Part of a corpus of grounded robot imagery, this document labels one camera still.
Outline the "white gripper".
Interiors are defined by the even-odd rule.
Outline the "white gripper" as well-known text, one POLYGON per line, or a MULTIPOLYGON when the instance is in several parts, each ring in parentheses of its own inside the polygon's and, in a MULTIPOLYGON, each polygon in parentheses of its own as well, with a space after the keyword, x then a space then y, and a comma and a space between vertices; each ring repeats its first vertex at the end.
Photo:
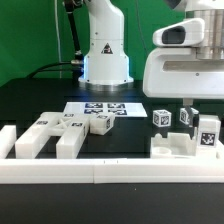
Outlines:
POLYGON ((146 61, 143 92, 152 98, 182 98, 186 130, 193 137, 192 99, 224 99, 224 61, 198 60, 193 48, 157 48, 146 61))

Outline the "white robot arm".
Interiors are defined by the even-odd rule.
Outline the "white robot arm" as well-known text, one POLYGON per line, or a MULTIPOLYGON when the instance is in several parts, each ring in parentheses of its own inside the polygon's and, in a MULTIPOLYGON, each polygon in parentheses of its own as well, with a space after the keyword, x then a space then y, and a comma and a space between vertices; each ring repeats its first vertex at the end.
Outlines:
MULTIPOLYGON (((185 19, 154 32, 156 49, 147 57, 143 92, 150 98, 181 98, 182 122, 191 125, 195 99, 224 98, 224 0, 165 0, 185 19)), ((90 49, 82 86, 113 89, 129 85, 124 52, 124 15, 111 0, 84 0, 90 21, 90 49)))

